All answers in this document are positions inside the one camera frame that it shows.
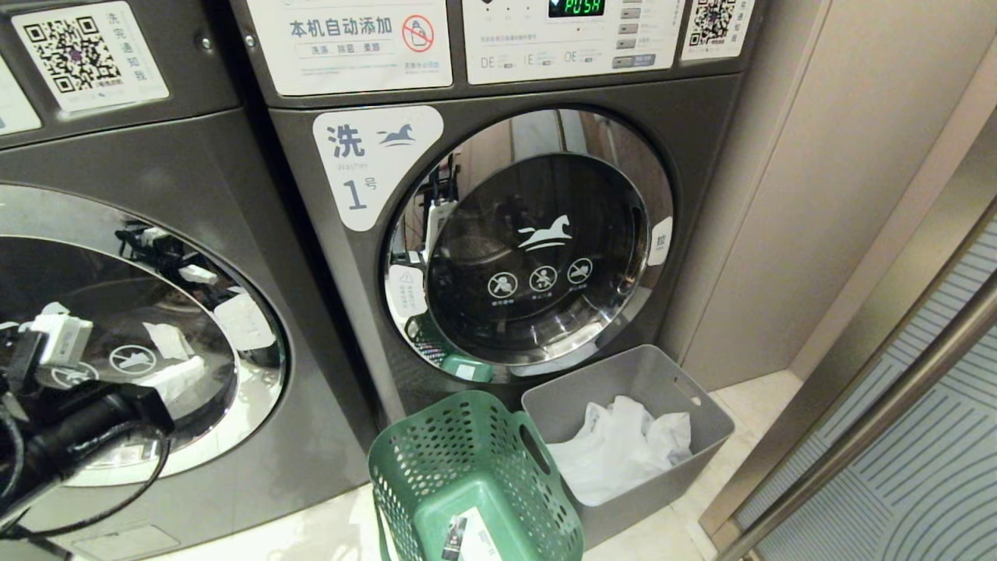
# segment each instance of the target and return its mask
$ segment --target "qr code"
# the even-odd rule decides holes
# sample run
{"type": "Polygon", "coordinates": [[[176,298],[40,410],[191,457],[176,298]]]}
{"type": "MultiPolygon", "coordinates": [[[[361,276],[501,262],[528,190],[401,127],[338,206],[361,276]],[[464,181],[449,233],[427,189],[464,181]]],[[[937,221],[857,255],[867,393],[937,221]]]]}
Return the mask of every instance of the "qr code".
{"type": "Polygon", "coordinates": [[[697,0],[690,25],[689,46],[723,43],[731,31],[737,0],[697,0]]]}
{"type": "Polygon", "coordinates": [[[121,84],[121,70],[90,16],[24,26],[44,71],[61,93],[121,84]]]}

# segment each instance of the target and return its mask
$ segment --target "white laundry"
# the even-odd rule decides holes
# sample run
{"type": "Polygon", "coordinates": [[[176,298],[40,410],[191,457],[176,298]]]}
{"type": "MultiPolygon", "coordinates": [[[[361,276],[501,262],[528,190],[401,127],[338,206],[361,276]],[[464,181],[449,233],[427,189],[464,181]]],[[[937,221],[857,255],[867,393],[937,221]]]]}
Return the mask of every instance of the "white laundry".
{"type": "Polygon", "coordinates": [[[689,413],[657,419],[624,395],[608,408],[589,403],[578,434],[547,448],[574,496],[599,506],[692,457],[689,413]]]}

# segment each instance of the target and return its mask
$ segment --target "washer number label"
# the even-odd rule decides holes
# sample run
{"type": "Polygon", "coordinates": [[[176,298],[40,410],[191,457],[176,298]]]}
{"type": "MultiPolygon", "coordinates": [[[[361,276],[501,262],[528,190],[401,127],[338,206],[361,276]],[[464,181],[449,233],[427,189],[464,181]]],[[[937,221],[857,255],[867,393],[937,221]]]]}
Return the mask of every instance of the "washer number label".
{"type": "Polygon", "coordinates": [[[443,136],[432,107],[336,111],[315,119],[315,144],[346,228],[374,227],[392,192],[443,136]]]}

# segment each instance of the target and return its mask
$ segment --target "washer door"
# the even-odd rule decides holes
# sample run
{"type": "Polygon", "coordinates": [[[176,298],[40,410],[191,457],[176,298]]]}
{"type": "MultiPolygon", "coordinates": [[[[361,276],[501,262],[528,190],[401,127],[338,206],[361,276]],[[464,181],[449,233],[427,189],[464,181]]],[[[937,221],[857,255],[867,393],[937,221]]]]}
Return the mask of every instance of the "washer door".
{"type": "Polygon", "coordinates": [[[631,129],[586,111],[519,115],[413,190],[388,251],[389,309],[422,358],[458,377],[562,370],[647,300],[671,220],[665,170],[631,129]]]}
{"type": "MultiPolygon", "coordinates": [[[[86,199],[0,185],[0,271],[0,364],[39,316],[91,321],[81,360],[39,368],[38,380],[155,387],[176,425],[164,475],[231,449],[277,403],[286,356],[274,314],[231,268],[163,228],[86,199]]],[[[69,484],[144,481],[154,446],[126,442],[69,484]]]]}

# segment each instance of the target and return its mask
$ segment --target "plastic laundry basket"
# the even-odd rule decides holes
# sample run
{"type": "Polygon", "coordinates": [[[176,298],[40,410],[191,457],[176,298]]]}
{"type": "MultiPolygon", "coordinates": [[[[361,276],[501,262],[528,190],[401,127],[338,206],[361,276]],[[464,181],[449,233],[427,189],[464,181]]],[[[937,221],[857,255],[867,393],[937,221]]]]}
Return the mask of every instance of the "plastic laundry basket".
{"type": "Polygon", "coordinates": [[[692,457],[601,505],[576,501],[589,547],[681,497],[734,433],[734,421],[710,394],[660,348],[650,344],[535,387],[522,397],[522,408],[536,422],[544,441],[564,442],[581,428],[585,405],[589,402],[608,405],[617,395],[636,399],[654,417],[688,412],[692,424],[689,446],[692,457]]]}
{"type": "Polygon", "coordinates": [[[442,558],[450,524],[473,507],[506,561],[577,561],[581,521],[529,417],[483,391],[452,395],[382,432],[368,461],[401,561],[442,558]]]}

